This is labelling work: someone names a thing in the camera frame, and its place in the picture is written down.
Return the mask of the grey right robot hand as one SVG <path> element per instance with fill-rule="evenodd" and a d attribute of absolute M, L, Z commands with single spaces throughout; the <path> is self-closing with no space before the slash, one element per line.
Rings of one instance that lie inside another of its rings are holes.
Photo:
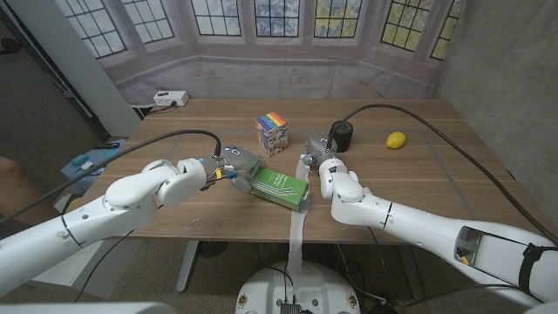
<path fill-rule="evenodd" d="M 331 140 L 328 147 L 328 139 L 325 137 L 310 137 L 305 142 L 305 151 L 302 161 L 310 167 L 319 167 L 324 161 L 334 158 L 337 152 L 337 143 Z"/>

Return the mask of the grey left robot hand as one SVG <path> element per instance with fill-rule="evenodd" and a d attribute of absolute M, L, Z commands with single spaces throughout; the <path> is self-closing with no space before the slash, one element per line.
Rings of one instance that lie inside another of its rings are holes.
<path fill-rule="evenodd" d="M 201 164 L 205 168 L 207 181 L 202 189 L 208 189 L 220 180 L 229 180 L 237 190 L 254 193 L 251 181 L 266 161 L 261 155 L 241 147 L 224 147 L 219 156 L 210 156 Z"/>

